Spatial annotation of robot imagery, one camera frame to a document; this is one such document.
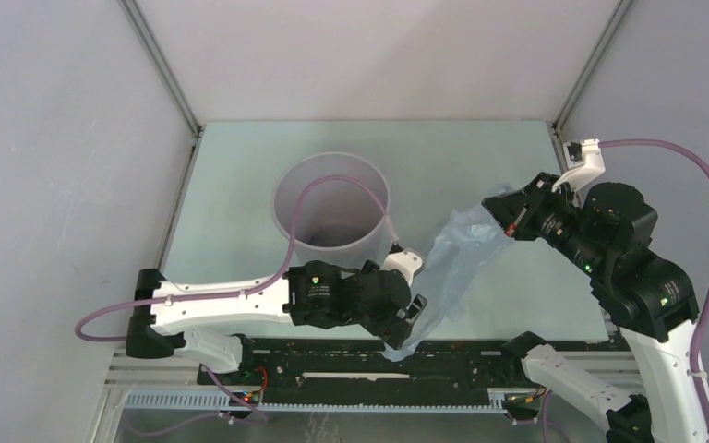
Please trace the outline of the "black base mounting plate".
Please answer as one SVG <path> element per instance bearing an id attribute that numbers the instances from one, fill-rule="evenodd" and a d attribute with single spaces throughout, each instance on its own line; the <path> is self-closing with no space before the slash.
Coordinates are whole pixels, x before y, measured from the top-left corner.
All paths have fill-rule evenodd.
<path id="1" fill-rule="evenodd" d="M 373 340 L 249 339 L 237 370 L 210 376 L 200 369 L 197 382 L 253 386 L 263 405 L 493 406 L 497 393 L 539 389 L 517 358 L 503 354 L 505 343 L 423 341 L 392 362 Z"/>

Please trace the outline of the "light blue plastic trash bag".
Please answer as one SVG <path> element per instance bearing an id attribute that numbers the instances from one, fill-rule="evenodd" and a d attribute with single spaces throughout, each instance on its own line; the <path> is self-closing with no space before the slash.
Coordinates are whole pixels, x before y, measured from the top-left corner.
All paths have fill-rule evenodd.
<path id="1" fill-rule="evenodd" d="M 463 297 L 476 275 L 511 244 L 483 202 L 468 210 L 453 210 L 439 228 L 425 254 L 425 267 L 412 284 L 413 292 L 425 297 L 427 306 L 406 341 L 396 349 L 387 345 L 381 355 L 400 362 L 414 354 L 443 321 L 461 319 Z"/>

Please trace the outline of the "left corner aluminium post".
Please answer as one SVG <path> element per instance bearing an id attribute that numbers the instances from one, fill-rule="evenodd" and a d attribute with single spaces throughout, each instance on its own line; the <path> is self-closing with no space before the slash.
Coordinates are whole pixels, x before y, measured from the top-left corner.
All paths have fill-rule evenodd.
<path id="1" fill-rule="evenodd" d="M 175 108 L 181 114 L 190 133 L 198 138 L 202 131 L 202 124 L 193 112 L 190 102 L 185 95 L 162 47 L 151 28 L 142 7 L 135 0 L 118 0 L 126 19 L 136 34 L 136 37 L 153 65 L 159 80 L 169 93 Z"/>

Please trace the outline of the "grey cylindrical trash bin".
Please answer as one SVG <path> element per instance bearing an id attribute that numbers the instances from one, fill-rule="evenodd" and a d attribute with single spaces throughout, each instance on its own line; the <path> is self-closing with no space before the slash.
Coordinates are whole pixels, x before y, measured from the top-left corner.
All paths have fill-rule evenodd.
<path id="1" fill-rule="evenodd" d="M 360 268 L 380 255 L 387 234 L 381 210 L 390 203 L 390 186 L 376 166 L 328 152 L 283 174 L 273 189 L 271 212 L 284 236 L 295 228 L 294 262 Z"/>

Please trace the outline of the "left controller board with leds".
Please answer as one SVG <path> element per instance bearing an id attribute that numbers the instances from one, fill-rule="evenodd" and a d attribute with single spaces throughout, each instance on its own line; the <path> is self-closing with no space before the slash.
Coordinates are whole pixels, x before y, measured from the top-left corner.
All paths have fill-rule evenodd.
<path id="1" fill-rule="evenodd" d="M 257 408 L 261 405 L 261 390 L 254 391 L 233 391 L 228 394 L 229 403 L 234 406 Z"/>

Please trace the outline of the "corner aluminium post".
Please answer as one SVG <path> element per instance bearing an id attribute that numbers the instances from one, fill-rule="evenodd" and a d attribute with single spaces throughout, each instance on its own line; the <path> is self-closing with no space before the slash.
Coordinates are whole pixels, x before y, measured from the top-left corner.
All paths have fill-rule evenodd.
<path id="1" fill-rule="evenodd" d="M 629 14 L 638 4 L 636 0 L 619 0 L 610 14 L 605 27 L 597 38 L 592 52 L 587 57 L 581 72 L 575 79 L 572 88 L 562 104 L 553 127 L 561 130 L 570 120 L 589 84 L 593 80 L 597 69 L 605 60 L 607 52 L 616 40 Z"/>
<path id="2" fill-rule="evenodd" d="M 135 0 L 118 0 L 126 19 L 136 34 L 136 37 L 153 65 L 159 80 L 169 93 L 175 108 L 181 114 L 190 133 L 198 138 L 202 131 L 202 124 L 193 112 L 190 102 L 185 95 L 162 47 L 151 28 L 142 7 Z"/>

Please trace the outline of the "right corner aluminium post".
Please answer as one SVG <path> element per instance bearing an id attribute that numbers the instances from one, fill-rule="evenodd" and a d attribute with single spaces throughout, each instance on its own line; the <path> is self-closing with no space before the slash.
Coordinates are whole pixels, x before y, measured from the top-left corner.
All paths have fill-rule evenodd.
<path id="1" fill-rule="evenodd" d="M 561 130 L 570 120 L 589 84 L 593 80 L 597 69 L 605 60 L 607 52 L 616 40 L 629 14 L 638 4 L 636 0 L 619 0 L 610 14 L 605 27 L 597 38 L 592 52 L 587 57 L 581 72 L 575 79 L 572 88 L 562 104 L 553 127 Z"/>

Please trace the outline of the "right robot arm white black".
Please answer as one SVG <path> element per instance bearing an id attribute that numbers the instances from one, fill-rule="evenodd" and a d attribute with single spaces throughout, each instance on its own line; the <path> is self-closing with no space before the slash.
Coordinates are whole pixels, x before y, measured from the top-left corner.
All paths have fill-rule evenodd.
<path id="1" fill-rule="evenodd" d="M 631 349 L 643 393 L 589 375 L 532 332 L 504 346 L 503 379 L 552 390 L 596 422 L 609 442 L 709 442 L 690 364 L 700 309 L 687 273 L 651 251 L 658 217 L 643 195 L 626 184 L 600 183 L 576 207 L 568 185 L 541 173 L 520 190 L 485 198 L 483 206 L 509 238 L 542 239 L 589 278 L 593 297 Z"/>

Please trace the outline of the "right controller board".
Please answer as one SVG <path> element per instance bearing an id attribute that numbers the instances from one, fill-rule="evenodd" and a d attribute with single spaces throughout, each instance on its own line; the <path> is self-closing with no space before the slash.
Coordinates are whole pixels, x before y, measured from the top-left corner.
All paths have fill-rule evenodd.
<path id="1" fill-rule="evenodd" d="M 539 415 L 542 397 L 537 394 L 507 395 L 502 403 L 508 419 L 517 422 L 534 421 Z"/>

